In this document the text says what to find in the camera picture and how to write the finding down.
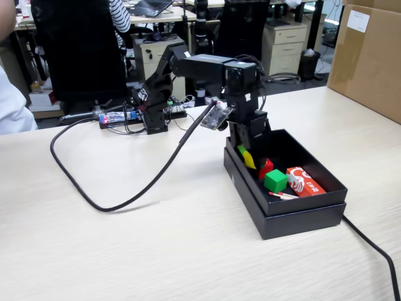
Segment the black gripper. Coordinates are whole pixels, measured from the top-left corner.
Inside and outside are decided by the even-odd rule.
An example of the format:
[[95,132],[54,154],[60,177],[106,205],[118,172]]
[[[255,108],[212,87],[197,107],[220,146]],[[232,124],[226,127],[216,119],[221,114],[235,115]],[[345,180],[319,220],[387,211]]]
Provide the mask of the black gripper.
[[253,157],[259,159],[267,149],[271,126],[267,113],[259,109],[257,93],[226,95],[227,107],[232,109],[228,117],[230,142],[239,151],[251,151]]

